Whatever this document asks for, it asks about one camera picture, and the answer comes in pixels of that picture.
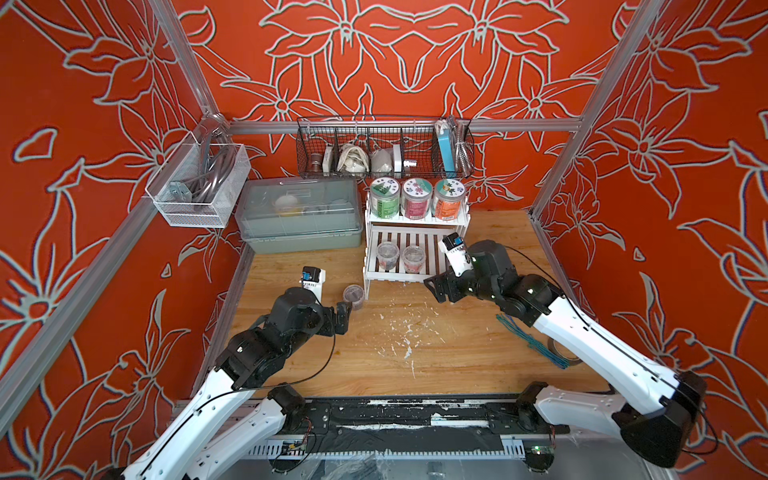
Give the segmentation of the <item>small clear cup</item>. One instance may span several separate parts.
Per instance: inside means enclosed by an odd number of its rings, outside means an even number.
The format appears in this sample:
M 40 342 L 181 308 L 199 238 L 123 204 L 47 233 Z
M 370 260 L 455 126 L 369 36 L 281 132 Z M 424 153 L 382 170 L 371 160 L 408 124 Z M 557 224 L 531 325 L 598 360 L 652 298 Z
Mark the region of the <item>small clear cup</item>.
M 399 263 L 399 257 L 400 249 L 396 243 L 384 241 L 377 246 L 376 258 L 380 271 L 395 271 Z
M 342 297 L 345 302 L 352 305 L 353 310 L 360 310 L 364 305 L 365 290 L 360 285 L 351 284 L 344 289 Z
M 410 245 L 402 251 L 401 259 L 406 273 L 419 274 L 426 262 L 426 252 L 421 246 Z

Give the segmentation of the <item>white slatted two-tier shelf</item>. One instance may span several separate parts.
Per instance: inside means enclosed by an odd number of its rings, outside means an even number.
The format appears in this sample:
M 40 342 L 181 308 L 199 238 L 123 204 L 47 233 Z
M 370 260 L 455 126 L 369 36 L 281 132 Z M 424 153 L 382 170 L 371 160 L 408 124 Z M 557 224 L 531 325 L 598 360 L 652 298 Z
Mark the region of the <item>white slatted two-tier shelf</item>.
M 466 204 L 460 207 L 457 218 L 448 221 L 432 215 L 416 220 L 402 215 L 383 219 L 367 207 L 364 297 L 370 297 L 374 281 L 422 282 L 446 271 L 448 261 L 440 250 L 440 243 L 452 233 L 465 236 L 470 219 Z

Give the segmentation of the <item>seed jar radish lid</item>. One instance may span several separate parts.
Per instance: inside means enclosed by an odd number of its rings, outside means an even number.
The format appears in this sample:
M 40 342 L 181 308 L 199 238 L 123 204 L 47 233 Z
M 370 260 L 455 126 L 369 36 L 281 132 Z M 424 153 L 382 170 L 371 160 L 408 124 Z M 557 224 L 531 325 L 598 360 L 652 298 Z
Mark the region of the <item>seed jar radish lid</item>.
M 433 191 L 432 216 L 441 221 L 457 219 L 465 196 L 466 187 L 461 181 L 450 178 L 439 180 Z

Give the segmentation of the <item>seed jar pink flower lid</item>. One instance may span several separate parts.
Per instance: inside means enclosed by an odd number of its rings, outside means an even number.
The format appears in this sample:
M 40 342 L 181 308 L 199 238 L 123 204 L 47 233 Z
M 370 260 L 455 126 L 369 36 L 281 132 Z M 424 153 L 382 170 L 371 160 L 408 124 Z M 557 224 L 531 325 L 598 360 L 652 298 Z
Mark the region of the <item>seed jar pink flower lid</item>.
M 428 215 L 433 194 L 432 184 L 423 178 L 410 178 L 402 185 L 401 214 L 411 220 Z

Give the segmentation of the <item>seed jar green tree lid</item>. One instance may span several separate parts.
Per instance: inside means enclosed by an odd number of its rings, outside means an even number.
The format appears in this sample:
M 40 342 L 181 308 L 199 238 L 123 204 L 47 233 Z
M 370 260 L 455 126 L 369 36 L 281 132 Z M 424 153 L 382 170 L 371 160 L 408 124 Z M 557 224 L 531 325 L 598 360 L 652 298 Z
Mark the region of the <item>seed jar green tree lid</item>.
M 372 213 L 381 219 L 394 218 L 400 211 L 400 184 L 391 177 L 375 179 L 370 185 Z

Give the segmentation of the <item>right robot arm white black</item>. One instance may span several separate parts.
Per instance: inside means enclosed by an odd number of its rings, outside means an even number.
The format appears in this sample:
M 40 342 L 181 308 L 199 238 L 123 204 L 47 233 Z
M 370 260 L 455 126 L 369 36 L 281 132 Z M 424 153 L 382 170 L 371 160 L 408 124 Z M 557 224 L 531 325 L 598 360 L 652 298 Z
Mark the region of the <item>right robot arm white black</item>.
M 532 383 L 525 393 L 540 419 L 619 438 L 647 462 L 675 466 L 703 416 L 701 376 L 675 371 L 635 350 L 583 313 L 558 284 L 519 274 L 506 247 L 493 240 L 467 246 L 452 233 L 438 246 L 448 267 L 424 282 L 438 302 L 489 301 L 563 345 L 614 390 L 593 394 Z

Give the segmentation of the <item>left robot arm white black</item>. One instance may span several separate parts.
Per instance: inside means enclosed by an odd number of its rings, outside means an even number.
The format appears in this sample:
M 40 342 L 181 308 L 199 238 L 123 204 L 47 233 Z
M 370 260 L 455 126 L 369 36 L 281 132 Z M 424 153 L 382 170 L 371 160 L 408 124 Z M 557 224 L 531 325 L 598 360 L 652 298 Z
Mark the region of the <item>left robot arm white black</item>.
M 255 324 L 235 335 L 200 389 L 161 436 L 107 479 L 218 479 L 255 445 L 298 425 L 305 399 L 292 382 L 268 385 L 316 335 L 348 331 L 350 302 L 321 304 L 313 290 L 291 287 Z

